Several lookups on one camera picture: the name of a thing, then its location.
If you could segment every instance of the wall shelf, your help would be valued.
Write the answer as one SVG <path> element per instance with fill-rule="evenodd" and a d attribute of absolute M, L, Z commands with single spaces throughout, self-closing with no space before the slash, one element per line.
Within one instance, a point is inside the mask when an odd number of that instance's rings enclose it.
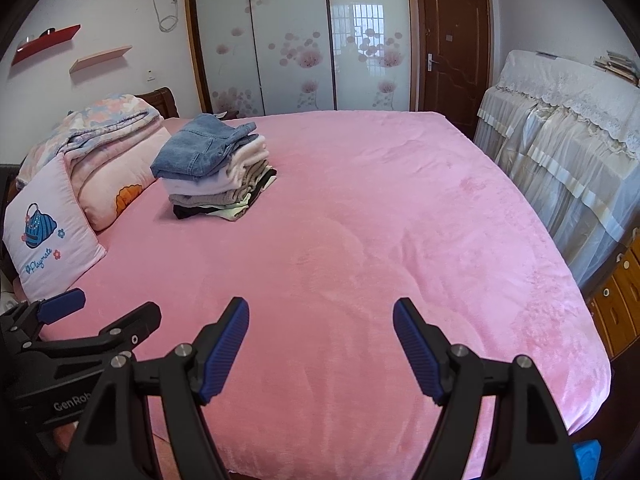
<path fill-rule="evenodd" d="M 29 43 L 25 43 L 15 52 L 11 65 L 13 66 L 16 63 L 20 63 L 23 59 L 27 59 L 46 48 L 71 40 L 78 30 L 80 30 L 80 25 L 74 25 L 73 27 L 63 28 L 62 30 L 57 30 Z"/>
<path fill-rule="evenodd" d="M 76 59 L 76 62 L 73 63 L 72 67 L 69 69 L 69 73 L 72 74 L 73 72 L 77 72 L 83 68 L 87 68 L 110 59 L 116 59 L 117 57 L 123 56 L 125 52 L 128 52 L 132 48 L 132 45 L 119 46 L 118 48 L 103 50 L 102 52 L 91 54 L 90 56 L 81 57 L 80 59 Z"/>

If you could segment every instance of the denim jeans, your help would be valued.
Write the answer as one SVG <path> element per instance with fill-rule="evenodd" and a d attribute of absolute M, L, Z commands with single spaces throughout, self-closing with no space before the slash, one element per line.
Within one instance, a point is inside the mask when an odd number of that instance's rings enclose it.
<path fill-rule="evenodd" d="M 160 149 L 151 164 L 153 176 L 198 180 L 216 173 L 239 146 L 257 137 L 249 135 L 255 123 L 233 128 L 216 116 L 200 114 Z"/>

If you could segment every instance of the floral wardrobe door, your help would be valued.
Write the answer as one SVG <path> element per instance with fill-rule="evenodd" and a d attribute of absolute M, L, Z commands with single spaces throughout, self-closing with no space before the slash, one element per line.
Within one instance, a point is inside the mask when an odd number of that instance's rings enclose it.
<path fill-rule="evenodd" d="M 267 114 L 334 110 L 326 0 L 251 0 Z"/>
<path fill-rule="evenodd" d="M 196 0 L 196 10 L 215 112 L 409 109 L 409 0 Z"/>
<path fill-rule="evenodd" d="M 338 110 L 408 110 L 409 0 L 330 0 Z"/>
<path fill-rule="evenodd" d="M 249 0 L 196 0 L 196 10 L 213 111 L 264 115 Z"/>

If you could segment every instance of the screw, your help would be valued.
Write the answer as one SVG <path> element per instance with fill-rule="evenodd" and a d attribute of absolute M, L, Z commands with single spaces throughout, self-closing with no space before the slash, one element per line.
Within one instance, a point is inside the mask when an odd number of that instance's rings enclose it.
<path fill-rule="evenodd" d="M 111 360 L 111 366 L 113 366 L 114 368 L 122 368 L 126 362 L 126 357 L 124 357 L 123 355 L 116 355 L 116 357 Z"/>
<path fill-rule="evenodd" d="M 531 368 L 533 365 L 533 361 L 526 355 L 516 357 L 516 363 L 520 368 Z"/>
<path fill-rule="evenodd" d="M 189 343 L 180 343 L 177 347 L 175 347 L 175 354 L 180 357 L 187 357 L 191 353 L 193 348 Z"/>
<path fill-rule="evenodd" d="M 451 353 L 456 357 L 464 357 L 469 354 L 469 348 L 464 345 L 452 345 Z"/>

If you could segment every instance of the wooden drawer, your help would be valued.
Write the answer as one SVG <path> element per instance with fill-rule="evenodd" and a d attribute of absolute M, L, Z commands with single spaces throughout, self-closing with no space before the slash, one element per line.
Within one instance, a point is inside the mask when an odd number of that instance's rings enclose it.
<path fill-rule="evenodd" d="M 613 278 L 625 300 L 636 332 L 640 333 L 640 264 L 632 251 L 627 251 L 619 261 Z"/>
<path fill-rule="evenodd" d="M 598 304 L 596 303 L 596 300 L 591 300 L 589 303 L 587 303 L 587 308 L 589 309 L 589 312 L 591 312 L 591 318 L 593 319 L 596 330 L 600 335 L 600 339 L 602 339 L 602 343 L 604 344 L 604 349 L 607 351 L 607 355 L 610 358 L 613 357 L 613 348 L 611 347 L 609 334 L 607 334 L 607 330 L 604 328 L 602 314 L 600 313 L 600 309 L 598 307 Z"/>
<path fill-rule="evenodd" d="M 596 293 L 594 299 L 602 314 L 613 355 L 616 356 L 631 344 L 637 333 L 613 276 Z"/>
<path fill-rule="evenodd" d="M 638 237 L 631 244 L 631 252 L 636 255 L 636 259 L 640 262 L 640 233 L 638 233 Z"/>

